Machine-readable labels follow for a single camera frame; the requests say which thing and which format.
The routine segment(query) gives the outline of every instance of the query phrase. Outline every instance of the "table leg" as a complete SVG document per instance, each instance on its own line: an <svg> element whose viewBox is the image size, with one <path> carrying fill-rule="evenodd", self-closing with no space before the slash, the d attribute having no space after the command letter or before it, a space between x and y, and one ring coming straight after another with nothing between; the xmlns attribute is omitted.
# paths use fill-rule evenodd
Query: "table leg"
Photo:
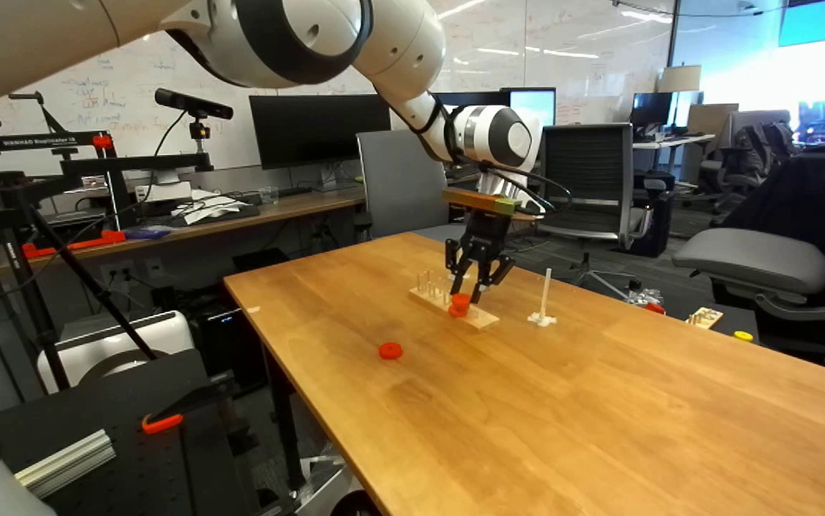
<svg viewBox="0 0 825 516"><path fill-rule="evenodd" d="M294 431L294 414L293 414L293 395L290 395L293 388L290 388L286 373L279 368L279 362L270 356L267 348L264 348L264 362L270 373L270 395L272 395L272 411L274 411L279 442L286 455L286 477L290 477L286 482L290 482L290 491L300 491L307 478L300 472L299 431Z"/></svg>

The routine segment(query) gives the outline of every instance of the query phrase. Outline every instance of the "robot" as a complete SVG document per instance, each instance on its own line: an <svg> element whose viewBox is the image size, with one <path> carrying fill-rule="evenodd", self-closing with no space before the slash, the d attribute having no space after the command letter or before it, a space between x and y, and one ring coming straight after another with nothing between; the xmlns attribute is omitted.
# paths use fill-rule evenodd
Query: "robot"
<svg viewBox="0 0 825 516"><path fill-rule="evenodd" d="M356 67L436 160L494 170L481 194L525 200L539 123L506 107L448 113L431 94L443 32L426 0L0 0L0 97L151 32L170 32L234 85L325 82ZM469 264L479 264L472 299L505 277L512 266L506 224L511 216L476 209L465 237L448 243L453 289Z"/></svg>

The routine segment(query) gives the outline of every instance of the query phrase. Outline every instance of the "white stand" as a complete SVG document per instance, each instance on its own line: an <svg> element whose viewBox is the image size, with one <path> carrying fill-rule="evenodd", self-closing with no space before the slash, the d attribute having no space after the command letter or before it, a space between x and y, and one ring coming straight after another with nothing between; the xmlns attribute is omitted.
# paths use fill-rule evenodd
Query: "white stand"
<svg viewBox="0 0 825 516"><path fill-rule="evenodd" d="M551 280L554 280L554 270L547 266L545 292L539 299L539 313L529 313L529 318L528 318L537 328L554 328L555 323L555 318L547 316Z"/></svg>

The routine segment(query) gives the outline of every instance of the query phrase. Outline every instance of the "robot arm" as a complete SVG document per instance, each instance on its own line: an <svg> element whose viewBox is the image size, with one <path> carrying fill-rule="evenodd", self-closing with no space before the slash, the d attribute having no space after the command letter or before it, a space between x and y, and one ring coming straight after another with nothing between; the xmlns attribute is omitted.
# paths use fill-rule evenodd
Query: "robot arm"
<svg viewBox="0 0 825 516"><path fill-rule="evenodd" d="M160 28L239 85L325 82L356 67L436 160L534 170L534 120L506 107L448 113L431 94L443 32L426 0L0 0L0 94Z"/></svg>

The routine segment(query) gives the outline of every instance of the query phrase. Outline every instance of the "floor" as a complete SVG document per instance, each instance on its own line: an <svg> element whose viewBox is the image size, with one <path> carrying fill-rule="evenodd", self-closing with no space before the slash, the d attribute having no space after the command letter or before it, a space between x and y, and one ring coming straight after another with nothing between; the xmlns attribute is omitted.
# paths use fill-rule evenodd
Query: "floor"
<svg viewBox="0 0 825 516"><path fill-rule="evenodd" d="M628 289L628 280L638 280L644 289L660 289L661 305L667 316L688 318L696 307L717 307L711 299L711 280L707 277L690 277L690 272L675 270L670 264L670 254L684 243L688 234L711 226L711 211L703 207L675 207L674 209L674 237L667 250L660 259L630 254L617 250L614 243L590 243L590 240L571 240L555 237L547 232L519 232L511 237L511 243L519 250L516 260L525 270L545 272L554 270L554 277L574 280L575 264L582 264L582 254L587 252L587 264L592 272L598 272L610 286ZM610 292L601 280L592 280L585 275L582 286L597 289L601 295ZM717 307L723 313L717 332L733 332L747 329L757 335L757 320L747 310L731 310ZM294 421L299 421L299 444L305 455L327 454L327 434L315 425L309 411L294 395ZM252 425L252 434L259 435L259 448L243 455L243 477L249 485L256 485L259 500L264 500L264 507L259 507L260 516L279 516L290 514L293 504L286 504L286 478L284 478L284 455L274 435L272 421L272 404L270 391L256 391L239 401L243 416Z"/></svg>

